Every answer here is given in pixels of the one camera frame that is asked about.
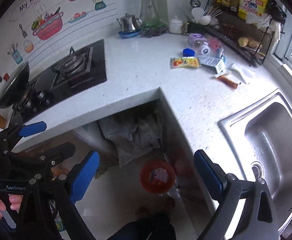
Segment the white woven sack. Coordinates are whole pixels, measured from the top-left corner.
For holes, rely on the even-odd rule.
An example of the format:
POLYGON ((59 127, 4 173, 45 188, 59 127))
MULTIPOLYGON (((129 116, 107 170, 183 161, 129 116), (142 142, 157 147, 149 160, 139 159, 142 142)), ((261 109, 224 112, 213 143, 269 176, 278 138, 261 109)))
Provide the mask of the white woven sack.
POLYGON ((98 123, 103 136, 115 145, 120 167, 161 148, 161 128, 151 114, 134 119, 118 113, 98 123))

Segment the stainless steel sink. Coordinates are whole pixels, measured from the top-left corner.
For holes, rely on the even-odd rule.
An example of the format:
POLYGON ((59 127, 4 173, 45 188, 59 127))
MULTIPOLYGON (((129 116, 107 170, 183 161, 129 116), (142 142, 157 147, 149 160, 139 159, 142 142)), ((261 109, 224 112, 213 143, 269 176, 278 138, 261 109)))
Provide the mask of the stainless steel sink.
POLYGON ((218 126, 244 178, 266 181, 283 233, 292 220, 292 106, 277 89, 218 126))

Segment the black gas stove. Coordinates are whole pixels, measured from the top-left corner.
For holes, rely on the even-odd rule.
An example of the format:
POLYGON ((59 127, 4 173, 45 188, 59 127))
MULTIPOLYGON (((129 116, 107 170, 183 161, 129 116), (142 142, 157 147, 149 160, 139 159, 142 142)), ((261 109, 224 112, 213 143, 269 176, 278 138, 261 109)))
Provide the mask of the black gas stove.
POLYGON ((23 101, 13 105, 12 124, 24 124, 75 94, 107 81, 104 40, 79 50, 45 69, 27 84, 23 101))

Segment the red-brown snack wrapper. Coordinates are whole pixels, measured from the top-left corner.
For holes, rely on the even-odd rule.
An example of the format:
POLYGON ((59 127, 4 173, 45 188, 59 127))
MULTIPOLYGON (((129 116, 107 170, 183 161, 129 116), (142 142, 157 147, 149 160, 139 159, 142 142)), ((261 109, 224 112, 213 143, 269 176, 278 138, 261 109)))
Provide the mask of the red-brown snack wrapper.
POLYGON ((230 80, 228 77, 222 75, 217 77, 217 80, 221 81, 222 83, 224 83, 225 85, 227 85, 228 87, 232 88, 232 89, 237 89, 238 87, 238 83, 230 80))

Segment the white printed sachet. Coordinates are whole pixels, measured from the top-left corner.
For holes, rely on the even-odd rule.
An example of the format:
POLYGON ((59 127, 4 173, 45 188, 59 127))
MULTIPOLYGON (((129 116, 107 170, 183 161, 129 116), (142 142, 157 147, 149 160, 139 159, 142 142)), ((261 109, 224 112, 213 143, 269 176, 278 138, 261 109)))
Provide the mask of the white printed sachet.
POLYGON ((214 58, 214 57, 200 55, 198 56, 198 59, 199 59, 200 64, 214 68, 217 74, 222 73, 224 69, 226 68, 224 61, 221 58, 214 58))

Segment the yellow yeast packet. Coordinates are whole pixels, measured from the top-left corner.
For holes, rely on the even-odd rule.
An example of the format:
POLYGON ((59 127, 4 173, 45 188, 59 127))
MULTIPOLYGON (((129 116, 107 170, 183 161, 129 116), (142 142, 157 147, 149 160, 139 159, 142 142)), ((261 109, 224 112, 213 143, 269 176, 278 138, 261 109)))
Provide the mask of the yellow yeast packet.
POLYGON ((170 68, 199 68, 201 67, 196 57, 175 57, 170 59, 170 68))

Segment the blue round lid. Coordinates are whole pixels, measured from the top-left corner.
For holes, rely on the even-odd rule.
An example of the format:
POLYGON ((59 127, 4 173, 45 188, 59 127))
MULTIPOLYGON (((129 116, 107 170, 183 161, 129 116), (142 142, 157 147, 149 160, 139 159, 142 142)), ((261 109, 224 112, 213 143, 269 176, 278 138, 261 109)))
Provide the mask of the blue round lid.
POLYGON ((183 55, 183 57, 194 57, 195 56, 195 52, 190 48, 185 48, 182 51, 182 55, 183 55))

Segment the clear plastic bottle purple label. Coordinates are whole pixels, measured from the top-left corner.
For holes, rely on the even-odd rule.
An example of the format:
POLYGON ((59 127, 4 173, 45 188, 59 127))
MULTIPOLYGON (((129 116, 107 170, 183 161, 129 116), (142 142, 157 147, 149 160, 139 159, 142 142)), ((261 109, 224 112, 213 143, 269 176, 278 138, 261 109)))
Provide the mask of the clear plastic bottle purple label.
POLYGON ((211 52, 209 44, 202 34, 190 33, 188 42, 197 55, 207 55, 211 52))

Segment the blue saucer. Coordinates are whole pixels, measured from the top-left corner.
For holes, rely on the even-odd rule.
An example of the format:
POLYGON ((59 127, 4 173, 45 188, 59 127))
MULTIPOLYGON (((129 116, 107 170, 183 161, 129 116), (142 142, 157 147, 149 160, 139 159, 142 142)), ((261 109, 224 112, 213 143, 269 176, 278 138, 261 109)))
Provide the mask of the blue saucer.
POLYGON ((119 31, 118 35, 122 39, 128 39, 128 38, 133 38, 133 37, 139 36, 139 31, 135 31, 135 32, 132 32, 132 33, 125 33, 123 31, 119 31))

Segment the ginger root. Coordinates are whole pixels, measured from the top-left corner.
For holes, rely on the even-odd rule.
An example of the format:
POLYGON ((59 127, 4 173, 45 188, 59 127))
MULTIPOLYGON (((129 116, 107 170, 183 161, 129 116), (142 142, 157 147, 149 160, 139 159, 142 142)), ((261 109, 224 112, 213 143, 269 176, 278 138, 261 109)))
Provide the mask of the ginger root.
POLYGON ((240 37, 237 42, 241 48, 249 47, 252 49, 257 49, 260 46, 260 43, 258 41, 249 37, 240 37))

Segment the white plastic bag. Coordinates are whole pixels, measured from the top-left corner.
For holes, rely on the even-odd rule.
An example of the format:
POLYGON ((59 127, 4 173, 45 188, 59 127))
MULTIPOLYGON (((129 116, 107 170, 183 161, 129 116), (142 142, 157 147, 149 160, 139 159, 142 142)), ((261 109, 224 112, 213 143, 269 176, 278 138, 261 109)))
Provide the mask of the white plastic bag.
POLYGON ((272 34, 280 32, 280 23, 273 19, 273 17, 267 13, 258 16, 253 13, 249 13, 246 16, 246 23, 253 25, 258 30, 272 34))

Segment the green glass dish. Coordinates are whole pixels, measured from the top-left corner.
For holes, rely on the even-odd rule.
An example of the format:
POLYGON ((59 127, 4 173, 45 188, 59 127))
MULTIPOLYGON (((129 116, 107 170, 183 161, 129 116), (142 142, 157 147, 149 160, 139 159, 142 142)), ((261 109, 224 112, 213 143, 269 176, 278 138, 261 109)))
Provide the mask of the green glass dish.
POLYGON ((158 21, 158 22, 146 23, 142 27, 143 30, 157 29, 157 28, 167 29, 168 26, 164 22, 158 21))

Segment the glass pitcher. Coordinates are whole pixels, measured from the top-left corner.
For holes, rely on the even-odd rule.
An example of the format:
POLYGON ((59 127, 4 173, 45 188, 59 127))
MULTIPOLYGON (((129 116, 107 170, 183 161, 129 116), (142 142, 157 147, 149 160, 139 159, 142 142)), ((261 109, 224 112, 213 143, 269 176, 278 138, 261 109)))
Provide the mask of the glass pitcher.
POLYGON ((142 0, 140 18, 143 21, 143 25, 160 21, 155 0, 142 0))

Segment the steel sink strainer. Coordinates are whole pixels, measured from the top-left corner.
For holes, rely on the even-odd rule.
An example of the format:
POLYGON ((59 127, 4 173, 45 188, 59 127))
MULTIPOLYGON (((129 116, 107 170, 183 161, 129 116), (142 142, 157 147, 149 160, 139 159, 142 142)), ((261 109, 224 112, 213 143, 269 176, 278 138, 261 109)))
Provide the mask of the steel sink strainer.
POLYGON ((199 0, 190 0, 190 6, 192 8, 196 8, 196 7, 200 7, 201 6, 201 2, 199 0))

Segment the yellow OMO detergent bag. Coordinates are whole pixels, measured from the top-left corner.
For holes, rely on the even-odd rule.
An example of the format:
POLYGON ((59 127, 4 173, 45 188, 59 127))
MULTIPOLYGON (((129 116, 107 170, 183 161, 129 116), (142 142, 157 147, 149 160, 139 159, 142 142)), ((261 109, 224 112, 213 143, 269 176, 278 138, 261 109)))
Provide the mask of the yellow OMO detergent bag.
POLYGON ((245 20, 249 14, 262 16, 266 11, 268 0, 239 0, 237 16, 245 20))

